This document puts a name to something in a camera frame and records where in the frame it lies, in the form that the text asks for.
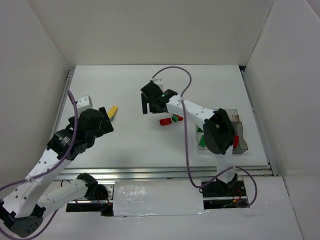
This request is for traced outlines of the left arm base joint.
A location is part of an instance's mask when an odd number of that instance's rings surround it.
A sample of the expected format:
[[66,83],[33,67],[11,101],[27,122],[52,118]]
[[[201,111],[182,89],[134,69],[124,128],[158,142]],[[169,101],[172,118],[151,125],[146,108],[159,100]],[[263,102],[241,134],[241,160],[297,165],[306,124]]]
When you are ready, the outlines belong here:
[[110,191],[88,173],[81,173],[74,180],[64,184],[58,189],[46,193],[37,202],[39,207],[48,210],[56,210],[67,203],[85,198],[87,200],[107,200]]

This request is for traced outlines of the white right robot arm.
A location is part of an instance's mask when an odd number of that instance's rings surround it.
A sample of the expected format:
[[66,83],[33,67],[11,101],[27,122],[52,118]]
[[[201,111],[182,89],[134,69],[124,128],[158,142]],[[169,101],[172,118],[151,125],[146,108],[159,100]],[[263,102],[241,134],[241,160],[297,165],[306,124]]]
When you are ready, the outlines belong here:
[[151,80],[141,89],[142,112],[147,114],[170,113],[183,117],[203,130],[206,148],[216,158],[216,181],[224,190],[230,190],[238,179],[232,163],[235,128],[227,112],[209,109],[185,100],[177,92],[161,87]]

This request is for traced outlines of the right arm base joint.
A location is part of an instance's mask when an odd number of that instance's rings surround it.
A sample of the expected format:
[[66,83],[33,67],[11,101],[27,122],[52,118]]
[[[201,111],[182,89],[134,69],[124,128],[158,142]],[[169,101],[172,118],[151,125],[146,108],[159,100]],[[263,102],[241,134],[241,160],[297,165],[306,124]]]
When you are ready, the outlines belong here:
[[213,181],[204,188],[200,188],[199,192],[202,193],[204,198],[244,198],[247,196],[244,182],[237,180],[231,188],[227,188],[223,183]]

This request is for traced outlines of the long yellow lego brick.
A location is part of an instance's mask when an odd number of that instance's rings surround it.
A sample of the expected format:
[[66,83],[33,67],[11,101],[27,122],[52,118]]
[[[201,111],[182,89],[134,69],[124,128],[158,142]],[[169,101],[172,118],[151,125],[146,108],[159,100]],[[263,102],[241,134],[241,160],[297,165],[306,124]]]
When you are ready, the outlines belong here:
[[107,115],[108,115],[108,117],[109,117],[110,120],[112,120],[112,119],[115,117],[118,109],[119,109],[119,107],[118,107],[118,106],[115,106],[115,105],[112,106],[112,107],[109,109],[109,111],[107,112]]

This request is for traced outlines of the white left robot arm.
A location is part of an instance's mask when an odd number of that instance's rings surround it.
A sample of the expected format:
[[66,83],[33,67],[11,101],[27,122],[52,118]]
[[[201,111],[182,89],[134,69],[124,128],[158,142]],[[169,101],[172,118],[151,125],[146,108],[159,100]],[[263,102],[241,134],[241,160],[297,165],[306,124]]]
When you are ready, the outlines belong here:
[[29,175],[0,201],[3,224],[20,238],[32,235],[45,217],[70,201],[78,198],[98,201],[109,197],[106,187],[88,173],[81,173],[59,189],[45,193],[59,173],[91,148],[96,138],[114,130],[104,107],[86,109],[68,121],[67,127],[57,131],[47,143]]

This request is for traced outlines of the green plate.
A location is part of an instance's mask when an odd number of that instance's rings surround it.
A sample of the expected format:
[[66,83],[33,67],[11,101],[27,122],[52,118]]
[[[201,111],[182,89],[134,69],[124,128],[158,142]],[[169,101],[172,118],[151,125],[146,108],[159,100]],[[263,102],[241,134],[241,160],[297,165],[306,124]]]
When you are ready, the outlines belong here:
[[201,136],[199,144],[198,144],[201,148],[205,148],[206,147],[206,143],[205,143],[205,137],[204,135]]

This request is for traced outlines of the green square lego brick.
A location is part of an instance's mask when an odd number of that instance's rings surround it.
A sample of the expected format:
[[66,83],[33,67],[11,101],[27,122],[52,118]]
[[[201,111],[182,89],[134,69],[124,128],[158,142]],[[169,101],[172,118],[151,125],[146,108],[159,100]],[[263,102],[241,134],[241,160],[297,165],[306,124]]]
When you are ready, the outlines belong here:
[[171,119],[175,123],[179,121],[179,117],[177,115],[173,115]]

